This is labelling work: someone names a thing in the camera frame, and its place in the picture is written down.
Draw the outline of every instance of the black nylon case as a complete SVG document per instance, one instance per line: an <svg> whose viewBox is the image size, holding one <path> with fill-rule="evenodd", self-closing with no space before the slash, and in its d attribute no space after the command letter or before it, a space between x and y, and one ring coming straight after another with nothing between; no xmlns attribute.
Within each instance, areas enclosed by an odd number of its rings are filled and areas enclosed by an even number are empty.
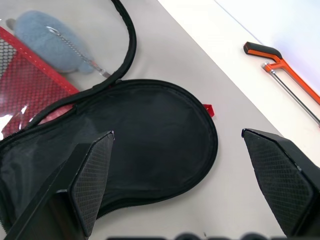
<svg viewBox="0 0 320 240"><path fill-rule="evenodd" d="M50 105L0 142L0 220L6 231L77 143L106 131L114 131L115 140L98 218L180 195L198 184L215 161L215 125L192 94L160 80L118 80L133 61L136 35L122 4L112 2L130 38L121 67L92 89ZM38 125L71 103L66 114Z"/></svg>

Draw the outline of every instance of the light blue plush toy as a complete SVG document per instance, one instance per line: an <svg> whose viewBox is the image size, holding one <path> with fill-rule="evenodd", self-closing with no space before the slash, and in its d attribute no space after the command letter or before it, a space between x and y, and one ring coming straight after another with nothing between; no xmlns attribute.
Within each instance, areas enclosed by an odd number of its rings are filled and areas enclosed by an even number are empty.
<svg viewBox="0 0 320 240"><path fill-rule="evenodd" d="M88 74L94 70L63 39L49 31L48 27L57 30L82 55L89 60L93 59L84 42L58 19L46 13L32 10L25 12L16 20L8 19L6 22L8 27L14 31L16 38L56 71L60 73L80 71Z"/></svg>

